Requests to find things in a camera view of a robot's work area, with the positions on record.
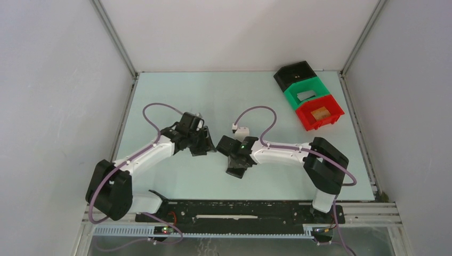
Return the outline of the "red plastic bin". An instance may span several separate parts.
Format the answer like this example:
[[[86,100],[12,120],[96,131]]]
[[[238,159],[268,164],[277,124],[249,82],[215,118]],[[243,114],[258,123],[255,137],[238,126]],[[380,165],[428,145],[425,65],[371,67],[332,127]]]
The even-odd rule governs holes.
[[[335,124],[345,114],[331,94],[308,100],[297,108],[295,113],[306,131]]]

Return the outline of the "white card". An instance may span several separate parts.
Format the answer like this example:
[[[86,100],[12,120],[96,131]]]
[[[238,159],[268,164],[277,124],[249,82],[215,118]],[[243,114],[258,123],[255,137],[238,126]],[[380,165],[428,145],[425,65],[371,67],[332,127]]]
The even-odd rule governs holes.
[[[313,90],[303,91],[303,92],[300,92],[300,93],[297,94],[297,98],[300,101],[311,99],[311,98],[314,98],[315,96],[316,96],[316,92],[313,91]]]

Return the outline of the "orange card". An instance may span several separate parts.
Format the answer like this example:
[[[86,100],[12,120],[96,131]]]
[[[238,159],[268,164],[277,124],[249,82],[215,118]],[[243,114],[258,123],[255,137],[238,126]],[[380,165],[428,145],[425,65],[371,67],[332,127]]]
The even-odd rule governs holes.
[[[316,121],[321,121],[323,119],[331,117],[331,113],[326,107],[318,108],[311,112],[311,115]]]

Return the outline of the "black plastic bin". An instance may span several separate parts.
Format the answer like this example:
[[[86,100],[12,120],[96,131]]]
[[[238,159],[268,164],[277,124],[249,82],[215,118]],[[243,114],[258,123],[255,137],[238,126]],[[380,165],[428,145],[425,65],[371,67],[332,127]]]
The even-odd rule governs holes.
[[[281,67],[273,76],[282,92],[292,84],[317,77],[307,61],[301,61]]]

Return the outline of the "green plastic bin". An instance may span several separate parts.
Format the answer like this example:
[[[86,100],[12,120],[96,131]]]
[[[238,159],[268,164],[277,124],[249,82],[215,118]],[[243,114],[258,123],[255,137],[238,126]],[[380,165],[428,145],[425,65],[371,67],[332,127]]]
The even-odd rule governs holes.
[[[310,100],[326,95],[330,95],[330,92],[319,77],[293,83],[284,91],[284,96],[293,110],[297,110]]]

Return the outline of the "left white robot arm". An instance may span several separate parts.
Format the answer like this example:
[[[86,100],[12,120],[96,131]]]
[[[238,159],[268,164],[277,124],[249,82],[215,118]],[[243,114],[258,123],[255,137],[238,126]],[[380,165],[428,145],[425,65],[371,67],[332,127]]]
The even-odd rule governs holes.
[[[136,194],[133,183],[154,165],[185,149],[192,156],[216,151],[204,120],[189,112],[183,113],[180,121],[172,126],[160,130],[154,141],[131,156],[115,162],[99,161],[85,196],[90,222],[96,223],[94,209],[113,221],[128,213],[147,213],[155,222],[166,220],[168,207],[163,204],[166,198],[154,190]]]

